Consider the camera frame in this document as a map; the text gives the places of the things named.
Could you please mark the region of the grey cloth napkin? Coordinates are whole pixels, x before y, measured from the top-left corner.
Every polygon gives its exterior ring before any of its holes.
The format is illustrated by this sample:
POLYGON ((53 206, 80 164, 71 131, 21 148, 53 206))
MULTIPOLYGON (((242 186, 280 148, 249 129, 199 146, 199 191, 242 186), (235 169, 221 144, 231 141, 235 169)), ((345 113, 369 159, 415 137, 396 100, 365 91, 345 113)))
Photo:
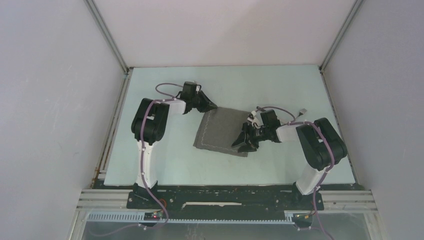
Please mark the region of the grey cloth napkin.
POLYGON ((236 157, 246 158, 248 153, 238 152, 232 148, 247 121, 249 112, 218 107, 203 115, 196 132, 193 146, 200 150, 218 152, 236 157))

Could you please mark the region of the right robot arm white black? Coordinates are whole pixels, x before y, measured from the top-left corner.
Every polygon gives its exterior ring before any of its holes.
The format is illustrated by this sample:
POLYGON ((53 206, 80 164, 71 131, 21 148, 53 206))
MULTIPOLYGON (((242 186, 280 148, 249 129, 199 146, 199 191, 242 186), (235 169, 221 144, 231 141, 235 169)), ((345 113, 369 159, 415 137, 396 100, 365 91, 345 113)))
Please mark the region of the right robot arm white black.
POLYGON ((307 165, 294 183, 291 204, 304 209, 311 202, 311 194, 320 188, 326 175, 348 154, 346 144, 330 123, 323 117, 313 122, 282 124, 278 119, 264 120, 258 126, 245 122, 236 140, 231 144, 239 153, 255 152, 259 142, 283 143, 290 138, 299 141, 307 165))

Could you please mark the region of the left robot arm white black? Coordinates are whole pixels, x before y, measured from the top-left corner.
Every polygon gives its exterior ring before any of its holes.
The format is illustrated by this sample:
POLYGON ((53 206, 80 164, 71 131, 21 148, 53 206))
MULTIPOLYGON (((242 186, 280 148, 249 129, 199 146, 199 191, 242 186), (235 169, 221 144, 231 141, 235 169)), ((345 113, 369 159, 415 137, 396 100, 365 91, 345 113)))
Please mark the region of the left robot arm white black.
POLYGON ((158 202, 158 194, 152 191, 158 184, 153 151, 165 135, 168 118, 185 115, 192 109, 207 113, 218 108, 202 90, 182 94, 180 91, 177 96, 164 99, 143 98, 131 123, 139 158, 133 190, 140 194, 138 201, 145 208, 153 208, 158 202))

